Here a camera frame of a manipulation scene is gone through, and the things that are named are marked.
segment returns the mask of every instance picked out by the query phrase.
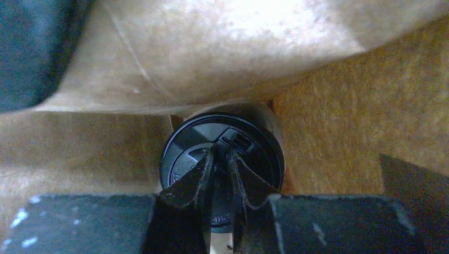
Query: cardboard surface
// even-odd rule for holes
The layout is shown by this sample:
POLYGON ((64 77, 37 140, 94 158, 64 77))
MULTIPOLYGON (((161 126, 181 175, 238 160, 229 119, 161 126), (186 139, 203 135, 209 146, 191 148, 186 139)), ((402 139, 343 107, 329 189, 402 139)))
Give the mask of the cardboard surface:
POLYGON ((169 128, 168 117, 156 116, 1 115, 0 240, 34 195, 160 191, 159 157, 169 128))
POLYGON ((379 153, 449 175, 449 17, 274 99, 288 192, 382 193, 379 153))
POLYGON ((99 0, 59 92, 38 110, 167 114, 271 99, 304 71, 448 10, 446 0, 99 0))

